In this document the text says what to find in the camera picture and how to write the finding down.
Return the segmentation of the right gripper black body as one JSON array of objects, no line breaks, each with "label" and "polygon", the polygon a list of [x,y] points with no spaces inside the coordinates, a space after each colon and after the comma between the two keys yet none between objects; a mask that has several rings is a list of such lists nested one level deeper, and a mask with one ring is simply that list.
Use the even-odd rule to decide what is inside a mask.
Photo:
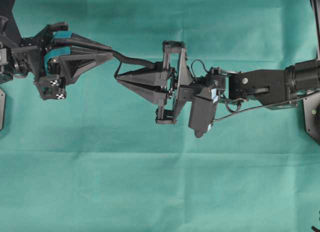
[{"label": "right gripper black body", "polygon": [[203,67],[204,76],[197,77],[192,66],[188,66],[187,49],[183,42],[164,41],[162,43],[164,70],[170,70],[167,80],[167,103],[158,105],[156,110],[156,123],[175,124],[178,116],[187,102],[192,103],[193,97],[201,92],[204,87],[216,88],[219,95],[226,88],[226,74],[220,68]]}]

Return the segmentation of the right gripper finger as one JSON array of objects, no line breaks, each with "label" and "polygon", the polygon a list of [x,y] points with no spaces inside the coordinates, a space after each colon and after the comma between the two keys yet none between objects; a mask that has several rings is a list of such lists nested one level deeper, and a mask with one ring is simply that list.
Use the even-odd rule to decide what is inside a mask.
[{"label": "right gripper finger", "polygon": [[156,82],[143,82],[118,79],[118,83],[128,88],[129,90],[135,92],[136,94],[140,95],[152,104],[167,104],[167,80],[160,80]]},{"label": "right gripper finger", "polygon": [[169,78],[170,70],[164,70],[162,62],[156,62],[154,68],[144,67],[116,76],[116,80],[150,86],[167,86],[167,80]]}]

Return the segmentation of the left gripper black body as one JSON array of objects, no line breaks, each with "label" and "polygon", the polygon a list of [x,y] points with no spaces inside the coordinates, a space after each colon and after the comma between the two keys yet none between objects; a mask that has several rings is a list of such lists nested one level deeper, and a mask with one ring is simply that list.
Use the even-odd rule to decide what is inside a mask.
[{"label": "left gripper black body", "polygon": [[69,38],[69,26],[59,22],[46,25],[34,37],[10,40],[10,80],[31,73],[41,99],[65,99],[67,77],[62,72],[61,58],[70,54],[70,47],[54,46],[54,40],[63,36]]}]

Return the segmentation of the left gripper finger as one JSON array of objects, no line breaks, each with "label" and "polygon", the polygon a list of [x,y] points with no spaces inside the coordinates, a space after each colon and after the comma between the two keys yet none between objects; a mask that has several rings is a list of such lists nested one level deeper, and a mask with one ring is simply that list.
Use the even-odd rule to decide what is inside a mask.
[{"label": "left gripper finger", "polygon": [[55,44],[67,44],[102,51],[112,51],[112,47],[90,40],[71,31],[57,31],[53,37]]},{"label": "left gripper finger", "polygon": [[57,74],[63,85],[70,85],[84,72],[111,59],[111,52],[64,46],[52,49],[44,56],[44,69],[47,76]]}]

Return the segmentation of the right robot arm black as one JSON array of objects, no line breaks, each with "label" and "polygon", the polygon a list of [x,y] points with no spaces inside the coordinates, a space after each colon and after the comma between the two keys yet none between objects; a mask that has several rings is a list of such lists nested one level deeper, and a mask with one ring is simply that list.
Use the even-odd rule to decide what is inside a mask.
[{"label": "right robot arm black", "polygon": [[187,65],[183,42],[164,41],[162,49],[161,62],[114,75],[118,83],[158,106],[158,124],[174,124],[184,105],[191,102],[189,126],[207,130],[216,119],[219,103],[240,108],[245,101],[255,99],[269,108],[292,106],[300,91],[315,91],[320,87],[320,62],[316,59],[284,70],[243,73],[213,67],[204,76],[196,77]]}]

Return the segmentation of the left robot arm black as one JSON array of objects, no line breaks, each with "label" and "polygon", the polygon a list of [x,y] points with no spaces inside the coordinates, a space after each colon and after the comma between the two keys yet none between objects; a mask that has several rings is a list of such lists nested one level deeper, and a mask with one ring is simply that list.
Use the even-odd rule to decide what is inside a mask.
[{"label": "left robot arm black", "polygon": [[0,81],[33,74],[43,100],[66,98],[66,87],[86,71],[113,58],[112,49],[69,31],[65,22],[48,24],[34,37],[20,36],[17,26],[0,19]]}]

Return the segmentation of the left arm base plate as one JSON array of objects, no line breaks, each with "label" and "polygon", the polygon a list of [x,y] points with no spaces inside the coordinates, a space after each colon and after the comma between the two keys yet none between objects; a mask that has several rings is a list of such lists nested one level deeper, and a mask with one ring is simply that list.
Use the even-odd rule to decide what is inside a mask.
[{"label": "left arm base plate", "polygon": [[0,89],[0,130],[2,130],[4,127],[5,105],[6,105],[5,93],[2,89]]}]

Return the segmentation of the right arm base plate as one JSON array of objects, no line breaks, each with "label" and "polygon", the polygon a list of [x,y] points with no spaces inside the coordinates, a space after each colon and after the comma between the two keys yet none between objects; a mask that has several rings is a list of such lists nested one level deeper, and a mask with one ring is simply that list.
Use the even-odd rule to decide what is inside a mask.
[{"label": "right arm base plate", "polygon": [[320,91],[308,93],[303,100],[305,132],[320,144]]}]

